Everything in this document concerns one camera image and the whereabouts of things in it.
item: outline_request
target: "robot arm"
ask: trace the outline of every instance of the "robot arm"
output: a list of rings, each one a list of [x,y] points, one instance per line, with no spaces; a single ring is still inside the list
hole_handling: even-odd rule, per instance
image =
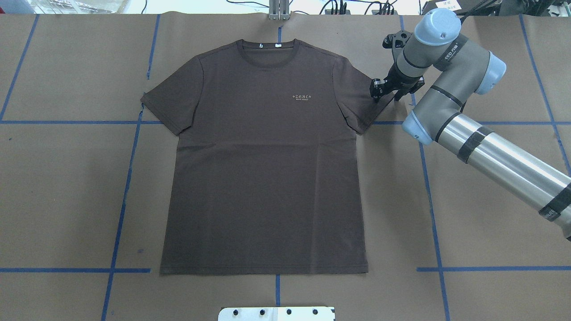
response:
[[[395,60],[384,80],[373,79],[371,96],[398,90],[395,99],[414,93],[432,65],[442,71],[403,122],[421,143],[435,141],[563,229],[571,241],[571,178],[461,113],[472,93],[489,92],[506,65],[460,34],[460,20],[447,9],[430,11],[414,34],[389,35],[383,46]]]

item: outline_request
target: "white label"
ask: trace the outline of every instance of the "white label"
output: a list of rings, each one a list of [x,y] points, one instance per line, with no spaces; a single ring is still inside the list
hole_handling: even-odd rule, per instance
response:
[[[452,11],[462,9],[462,7],[458,4],[458,1],[456,0],[439,1],[436,2],[436,6],[439,8],[446,8]]]

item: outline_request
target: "neckline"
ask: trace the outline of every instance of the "neckline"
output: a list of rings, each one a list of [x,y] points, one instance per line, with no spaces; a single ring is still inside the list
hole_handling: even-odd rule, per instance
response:
[[[272,63],[272,64],[259,63],[259,62],[255,61],[254,59],[252,59],[252,57],[249,56],[246,53],[246,51],[244,50],[244,47],[260,49],[260,50],[276,49],[275,45],[276,45],[275,42],[249,42],[249,41],[245,41],[244,39],[240,39],[240,40],[236,41],[236,48],[238,49],[240,56],[242,56],[242,58],[247,63],[249,63],[255,67],[265,68],[265,69],[280,68],[280,67],[284,67],[285,65],[290,63],[297,56],[297,51],[299,50],[300,41],[297,39],[294,39],[292,41],[281,43],[282,49],[292,48],[293,50],[287,59],[285,59],[279,63]]]

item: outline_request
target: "t-shirt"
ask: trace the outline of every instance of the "t-shirt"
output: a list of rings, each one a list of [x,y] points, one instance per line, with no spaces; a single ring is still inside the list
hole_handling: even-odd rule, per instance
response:
[[[179,137],[161,274],[368,271],[356,133],[392,96],[347,58],[275,45],[197,55],[141,98]]]

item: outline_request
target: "light blue cap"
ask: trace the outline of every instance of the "light blue cap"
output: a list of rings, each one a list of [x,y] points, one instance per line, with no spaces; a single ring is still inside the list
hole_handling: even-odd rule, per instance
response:
[[[429,11],[415,27],[415,37],[428,46],[451,43],[460,34],[462,24],[453,11],[436,8]]]
[[[505,62],[500,58],[494,56],[490,51],[490,62],[488,63],[488,69],[484,75],[484,79],[480,84],[480,87],[474,91],[478,95],[483,95],[492,90],[494,86],[500,81],[504,76],[505,70],[507,69]]]
[[[420,124],[419,119],[416,118],[415,111],[411,111],[410,114],[403,121],[403,129],[410,136],[413,136],[424,145],[432,143],[432,138],[428,135],[427,131]]]

